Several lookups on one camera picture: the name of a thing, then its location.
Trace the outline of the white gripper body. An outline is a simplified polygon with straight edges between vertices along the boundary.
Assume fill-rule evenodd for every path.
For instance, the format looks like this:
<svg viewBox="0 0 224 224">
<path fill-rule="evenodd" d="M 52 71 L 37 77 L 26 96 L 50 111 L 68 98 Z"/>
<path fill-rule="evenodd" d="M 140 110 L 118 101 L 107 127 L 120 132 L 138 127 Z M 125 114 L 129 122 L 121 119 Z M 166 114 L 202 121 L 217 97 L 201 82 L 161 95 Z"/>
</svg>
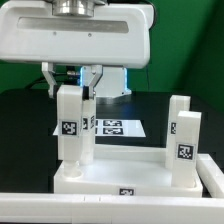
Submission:
<svg viewBox="0 0 224 224">
<path fill-rule="evenodd" d="M 0 6 L 0 60 L 142 68 L 150 60 L 151 4 L 97 6 L 92 17 L 55 16 L 45 1 Z"/>
</svg>

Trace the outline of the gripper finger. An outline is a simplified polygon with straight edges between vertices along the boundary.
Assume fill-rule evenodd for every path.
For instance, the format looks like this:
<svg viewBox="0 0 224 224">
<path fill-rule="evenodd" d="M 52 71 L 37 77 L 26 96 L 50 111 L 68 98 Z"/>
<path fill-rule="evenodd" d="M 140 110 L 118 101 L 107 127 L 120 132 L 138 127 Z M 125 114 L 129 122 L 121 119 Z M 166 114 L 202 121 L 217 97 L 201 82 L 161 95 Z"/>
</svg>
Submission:
<svg viewBox="0 0 224 224">
<path fill-rule="evenodd" d="M 50 62 L 43 62 L 41 65 L 41 70 L 43 73 L 43 76 L 45 77 L 49 89 L 48 89 L 48 94 L 51 99 L 55 99 L 57 96 L 57 91 L 58 91 L 58 84 L 54 78 L 54 64 Z"/>
<path fill-rule="evenodd" d="M 82 68 L 82 84 L 83 84 L 83 99 L 90 100 L 95 97 L 94 88 L 100 81 L 103 75 L 102 65 L 84 66 Z"/>
</svg>

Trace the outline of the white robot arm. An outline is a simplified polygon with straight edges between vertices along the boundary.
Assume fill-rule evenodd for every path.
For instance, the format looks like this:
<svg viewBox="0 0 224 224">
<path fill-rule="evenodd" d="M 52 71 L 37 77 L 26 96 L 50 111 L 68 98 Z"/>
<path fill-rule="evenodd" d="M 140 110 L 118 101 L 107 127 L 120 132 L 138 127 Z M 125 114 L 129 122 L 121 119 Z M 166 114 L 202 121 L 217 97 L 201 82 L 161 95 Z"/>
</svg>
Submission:
<svg viewBox="0 0 224 224">
<path fill-rule="evenodd" d="M 36 63 L 53 95 L 56 65 L 80 66 L 81 85 L 99 98 L 128 94 L 127 70 L 150 60 L 151 3 L 8 0 L 0 6 L 0 60 Z"/>
</svg>

